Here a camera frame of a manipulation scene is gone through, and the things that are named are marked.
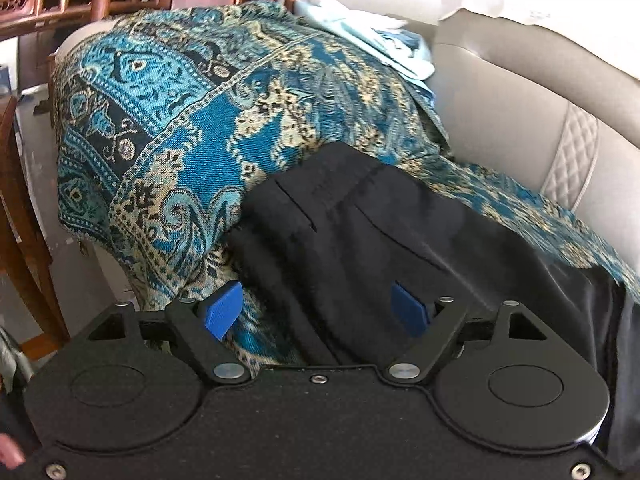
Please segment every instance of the paisley pattern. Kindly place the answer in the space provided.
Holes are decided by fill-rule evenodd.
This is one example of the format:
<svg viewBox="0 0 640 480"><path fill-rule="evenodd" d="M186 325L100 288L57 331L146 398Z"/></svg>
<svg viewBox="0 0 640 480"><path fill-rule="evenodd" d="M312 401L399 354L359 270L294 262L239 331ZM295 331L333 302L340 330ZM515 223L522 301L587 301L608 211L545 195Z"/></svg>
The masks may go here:
<svg viewBox="0 0 640 480"><path fill-rule="evenodd" d="M149 310L233 279L222 237L244 193L334 140L640 290L570 213L447 160L428 91L271 2L121 18L57 67L54 102L60 220L114 255ZM254 370L300 360L250 290L226 342Z"/></svg>

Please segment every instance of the black fabric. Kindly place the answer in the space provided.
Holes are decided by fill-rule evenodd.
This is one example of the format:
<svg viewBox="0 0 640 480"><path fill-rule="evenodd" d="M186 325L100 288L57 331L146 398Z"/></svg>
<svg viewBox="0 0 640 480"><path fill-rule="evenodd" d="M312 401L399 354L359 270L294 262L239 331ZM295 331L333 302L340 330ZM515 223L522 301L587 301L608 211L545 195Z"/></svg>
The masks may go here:
<svg viewBox="0 0 640 480"><path fill-rule="evenodd" d="M390 308L395 283L425 303L453 296L479 312L521 301L607 381L600 447L617 465L638 460L640 317L603 269L553 261L341 142L249 192L228 243L243 283L284 318L310 364L384 366L414 344Z"/></svg>

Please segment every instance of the floor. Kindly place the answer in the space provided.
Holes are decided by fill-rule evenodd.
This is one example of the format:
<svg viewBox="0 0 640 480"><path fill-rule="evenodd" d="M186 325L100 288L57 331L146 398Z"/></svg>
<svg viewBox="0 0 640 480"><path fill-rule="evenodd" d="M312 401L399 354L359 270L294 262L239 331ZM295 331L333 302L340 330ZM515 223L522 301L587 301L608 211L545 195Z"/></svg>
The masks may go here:
<svg viewBox="0 0 640 480"><path fill-rule="evenodd" d="M115 261L101 254L103 266L111 266L105 276L94 248L90 244L81 246L58 221L55 134L48 114L33 115L34 106L46 97L46 90L23 97L17 117L31 199L53 257L50 270L60 308L73 335L113 303L123 287L118 275L122 272ZM40 334L5 274L0 274L0 322L19 342Z"/></svg>

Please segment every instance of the beige leather sofa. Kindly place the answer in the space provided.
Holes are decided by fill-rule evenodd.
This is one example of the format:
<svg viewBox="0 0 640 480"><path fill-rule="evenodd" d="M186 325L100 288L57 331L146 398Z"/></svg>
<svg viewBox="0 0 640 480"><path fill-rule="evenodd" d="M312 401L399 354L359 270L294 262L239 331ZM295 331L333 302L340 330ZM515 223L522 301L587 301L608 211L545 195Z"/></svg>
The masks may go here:
<svg viewBox="0 0 640 480"><path fill-rule="evenodd" d="M468 10L437 27L433 62L457 160L571 209L640 272L640 82L551 30Z"/></svg>

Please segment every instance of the patterned fabric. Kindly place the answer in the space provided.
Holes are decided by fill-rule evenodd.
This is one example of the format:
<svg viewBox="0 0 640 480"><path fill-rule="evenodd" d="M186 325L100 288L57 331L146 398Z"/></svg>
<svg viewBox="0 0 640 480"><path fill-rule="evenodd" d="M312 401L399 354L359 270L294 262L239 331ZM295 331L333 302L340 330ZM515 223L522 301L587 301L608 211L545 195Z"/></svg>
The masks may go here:
<svg viewBox="0 0 640 480"><path fill-rule="evenodd" d="M114 255L149 310L181 294L204 298L235 278L221 238L244 193L334 140L640 290L613 249L570 213L447 160L427 91L277 4L120 19L58 66L54 102L60 220ZM250 290L226 342L254 370L299 361Z"/></svg>

